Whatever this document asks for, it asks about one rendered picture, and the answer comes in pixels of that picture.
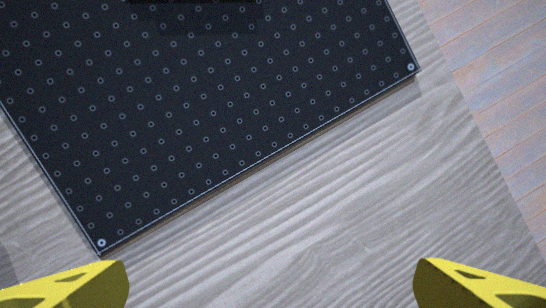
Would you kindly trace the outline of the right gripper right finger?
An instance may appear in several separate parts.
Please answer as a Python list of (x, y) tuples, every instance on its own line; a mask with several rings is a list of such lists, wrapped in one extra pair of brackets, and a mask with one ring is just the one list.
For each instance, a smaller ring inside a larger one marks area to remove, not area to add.
[(546, 287), (440, 258), (421, 258), (412, 282), (419, 308), (546, 308)]

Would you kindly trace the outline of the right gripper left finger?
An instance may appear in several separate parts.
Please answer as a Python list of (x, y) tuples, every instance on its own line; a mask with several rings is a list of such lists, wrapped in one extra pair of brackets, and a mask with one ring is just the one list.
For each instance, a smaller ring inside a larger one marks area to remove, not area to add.
[(121, 260), (104, 260), (0, 290), (0, 308), (124, 308)]

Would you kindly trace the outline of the black grid mat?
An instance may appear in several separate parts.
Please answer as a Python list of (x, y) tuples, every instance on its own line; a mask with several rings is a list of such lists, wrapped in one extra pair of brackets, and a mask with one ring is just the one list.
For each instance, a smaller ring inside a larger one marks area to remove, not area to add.
[(0, 0), (0, 107), (97, 256), (421, 71), (387, 0)]

